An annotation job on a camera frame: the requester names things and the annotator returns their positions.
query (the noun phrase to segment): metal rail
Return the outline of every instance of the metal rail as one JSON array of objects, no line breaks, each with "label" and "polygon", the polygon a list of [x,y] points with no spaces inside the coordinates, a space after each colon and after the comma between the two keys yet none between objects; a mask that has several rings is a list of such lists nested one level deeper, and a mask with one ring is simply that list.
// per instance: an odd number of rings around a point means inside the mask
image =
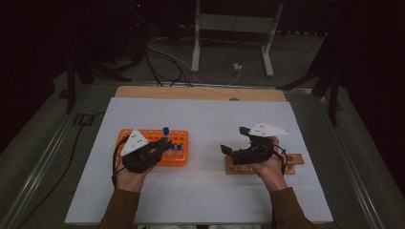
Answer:
[{"label": "metal rail", "polygon": [[329,120],[329,116],[327,113],[328,103],[325,97],[319,98],[317,100],[317,103],[319,106],[319,110],[322,113],[322,116],[324,117],[325,124],[330,129],[330,132],[333,135],[337,153],[341,156],[346,173],[348,174],[353,190],[357,195],[357,199],[363,209],[364,215],[370,225],[370,228],[371,229],[385,228],[380,216],[376,212],[373,201],[370,198],[369,192],[366,186],[364,185],[363,181],[361,180],[361,177],[357,172],[354,162],[352,161],[351,153],[345,147],[341,135],[336,130],[336,128],[332,126]]},{"label": "metal rail", "polygon": [[60,144],[64,140],[66,133],[68,132],[72,122],[80,108],[80,105],[87,97],[91,86],[83,85],[79,94],[77,95],[77,102],[72,111],[65,115],[59,127],[56,129],[53,138],[51,139],[47,149],[42,154],[42,157],[36,162],[31,173],[27,177],[23,188],[14,200],[11,208],[7,212],[6,216],[3,218],[0,228],[11,229],[16,228],[20,223],[22,216],[27,210],[32,196],[34,195],[36,189],[38,188],[43,176],[50,167],[56,152],[59,149]]}]

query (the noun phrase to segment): person's right hand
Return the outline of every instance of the person's right hand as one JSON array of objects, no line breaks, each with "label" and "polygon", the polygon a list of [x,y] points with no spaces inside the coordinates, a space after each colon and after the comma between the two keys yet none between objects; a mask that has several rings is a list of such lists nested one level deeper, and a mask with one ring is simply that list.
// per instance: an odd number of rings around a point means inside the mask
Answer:
[{"label": "person's right hand", "polygon": [[[279,145],[279,139],[272,137],[273,144]],[[274,146],[274,151],[278,152],[278,147]],[[272,155],[269,160],[250,164],[252,169],[259,174],[269,192],[274,192],[287,188],[283,173],[281,172],[281,162],[276,155]]]}]

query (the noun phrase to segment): blue cap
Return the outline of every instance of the blue cap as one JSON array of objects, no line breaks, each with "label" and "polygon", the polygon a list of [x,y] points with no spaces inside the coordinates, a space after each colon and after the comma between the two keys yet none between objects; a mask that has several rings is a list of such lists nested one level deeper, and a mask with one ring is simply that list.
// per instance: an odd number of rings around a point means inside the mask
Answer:
[{"label": "blue cap", "polygon": [[165,135],[169,135],[169,128],[168,127],[163,127],[163,133],[165,134]]}]

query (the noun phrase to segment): wrist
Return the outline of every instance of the wrist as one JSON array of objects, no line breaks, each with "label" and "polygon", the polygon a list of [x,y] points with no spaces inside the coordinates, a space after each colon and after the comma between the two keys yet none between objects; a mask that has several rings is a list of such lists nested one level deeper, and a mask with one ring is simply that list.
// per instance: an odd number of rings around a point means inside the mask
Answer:
[{"label": "wrist", "polygon": [[283,177],[263,178],[263,182],[269,192],[280,191],[287,189],[288,186]]}]

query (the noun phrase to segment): dark background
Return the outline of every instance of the dark background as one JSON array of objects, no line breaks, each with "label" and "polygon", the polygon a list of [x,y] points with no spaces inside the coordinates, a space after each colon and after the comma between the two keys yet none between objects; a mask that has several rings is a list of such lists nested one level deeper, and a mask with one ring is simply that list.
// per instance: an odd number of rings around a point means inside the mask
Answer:
[{"label": "dark background", "polygon": [[[0,151],[53,93],[66,71],[72,44],[96,60],[113,61],[115,37],[128,27],[126,1],[4,0],[0,9]],[[267,1],[202,1],[202,11],[266,15]],[[150,0],[146,26],[172,38],[194,24],[195,3]],[[286,1],[281,34],[325,35],[309,73],[339,61],[340,85],[371,133],[402,194],[405,193],[405,4],[399,0]]]}]

